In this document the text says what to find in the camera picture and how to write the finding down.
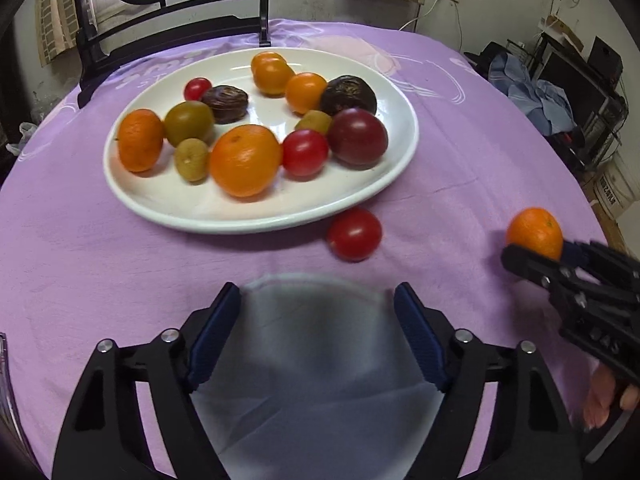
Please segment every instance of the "bucket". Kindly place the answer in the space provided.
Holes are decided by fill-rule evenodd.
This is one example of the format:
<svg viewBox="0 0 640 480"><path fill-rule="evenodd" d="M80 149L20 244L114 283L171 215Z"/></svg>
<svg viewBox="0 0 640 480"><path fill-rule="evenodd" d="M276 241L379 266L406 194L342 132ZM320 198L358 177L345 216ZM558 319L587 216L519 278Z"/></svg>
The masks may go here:
<svg viewBox="0 0 640 480"><path fill-rule="evenodd" d="M622 215L633 202L640 200L640 180L618 153L598 171L593 190L612 220Z"/></svg>

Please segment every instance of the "orange fruit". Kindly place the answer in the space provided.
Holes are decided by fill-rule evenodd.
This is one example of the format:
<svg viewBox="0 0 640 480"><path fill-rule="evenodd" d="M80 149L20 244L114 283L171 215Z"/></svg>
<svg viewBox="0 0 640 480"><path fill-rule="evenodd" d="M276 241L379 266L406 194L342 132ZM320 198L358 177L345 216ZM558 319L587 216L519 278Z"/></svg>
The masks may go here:
<svg viewBox="0 0 640 480"><path fill-rule="evenodd" d="M260 54L256 54L251 60L251 72L255 74L255 69L260 63L274 59L279 59L281 61L285 60L276 52L261 52Z"/></svg>
<svg viewBox="0 0 640 480"><path fill-rule="evenodd" d="M282 146L273 132L257 124L243 124L215 143L209 171L229 195L243 198L269 187L281 163Z"/></svg>
<svg viewBox="0 0 640 480"><path fill-rule="evenodd" d="M320 96L326 88L326 79L312 72L303 72L289 79L284 97L289 108L304 115L309 110L318 110Z"/></svg>
<svg viewBox="0 0 640 480"><path fill-rule="evenodd" d="M134 110L120 123L117 139L118 156L127 171L150 170L162 152L164 124L151 110Z"/></svg>
<svg viewBox="0 0 640 480"><path fill-rule="evenodd" d="M518 213L507 229L507 245L520 245L552 260L560 259L563 241L558 221L539 207Z"/></svg>
<svg viewBox="0 0 640 480"><path fill-rule="evenodd" d="M283 59L268 59L255 67L254 83L263 94L278 96L284 94L284 89L294 74Z"/></svg>

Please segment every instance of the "human hand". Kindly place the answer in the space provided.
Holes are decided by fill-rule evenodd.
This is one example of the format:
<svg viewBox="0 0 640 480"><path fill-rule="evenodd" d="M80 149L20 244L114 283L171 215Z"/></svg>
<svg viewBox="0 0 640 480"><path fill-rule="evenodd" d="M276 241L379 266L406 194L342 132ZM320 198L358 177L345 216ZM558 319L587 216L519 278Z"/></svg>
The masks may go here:
<svg viewBox="0 0 640 480"><path fill-rule="evenodd" d="M582 409L582 417L588 430L605 425L615 396L616 378L611 370L600 364L591 377L591 386ZM640 389L629 386L622 394L620 408L625 411L634 410L639 401Z"/></svg>

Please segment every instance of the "purple bed sheet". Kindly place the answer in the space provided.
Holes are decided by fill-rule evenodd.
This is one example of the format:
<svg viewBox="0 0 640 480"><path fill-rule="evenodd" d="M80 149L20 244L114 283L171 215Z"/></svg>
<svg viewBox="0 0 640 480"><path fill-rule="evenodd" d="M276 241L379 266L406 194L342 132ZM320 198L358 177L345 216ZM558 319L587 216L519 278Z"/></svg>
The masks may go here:
<svg viewBox="0 0 640 480"><path fill-rule="evenodd" d="M604 240L580 187L543 137L459 53L430 38L273 20L271 39L356 59L412 102L420 123L415 158L367 203L384 226L382 246L366 262L342 263L322 240L326 221L260 235L174 232L135 216L108 189L102 148L123 108L166 74L257 46L256 36L140 59L113 74L83 110L76 88L39 127L0 193L0 330L8 335L20 418L45 472L100 339L120 346L151 340L207 306L226 281L242 285L281 272L336 274L377 289L408 281L427 306L485 342L535 341L570 412L580 406L590 360L558 337L544 292L514 283L498 260L506 225L529 206L549 209L569 240ZM477 434L489 417L485 406ZM161 445L158 434L149 441ZM477 466L483 446L474 438L465 471Z"/></svg>

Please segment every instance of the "wooden floor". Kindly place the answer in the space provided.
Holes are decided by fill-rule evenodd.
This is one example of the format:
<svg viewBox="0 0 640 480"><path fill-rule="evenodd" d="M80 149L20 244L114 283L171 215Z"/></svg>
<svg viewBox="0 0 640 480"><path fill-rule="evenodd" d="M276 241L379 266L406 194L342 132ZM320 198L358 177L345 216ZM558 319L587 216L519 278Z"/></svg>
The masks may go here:
<svg viewBox="0 0 640 480"><path fill-rule="evenodd" d="M582 192L589 202L597 201L596 194L593 190L593 184L595 183L595 173L590 173L586 175L584 184L580 184L582 187ZM615 220L612 220L607 216L604 209L600 205L600 203L595 203L591 209L596 215L598 222L600 223L600 227L602 227L602 231L607 239L607 243L609 247L612 247L622 253L628 254L628 249L626 248L625 240L622 237L622 233L620 232L620 228L618 224L616 224Z"/></svg>

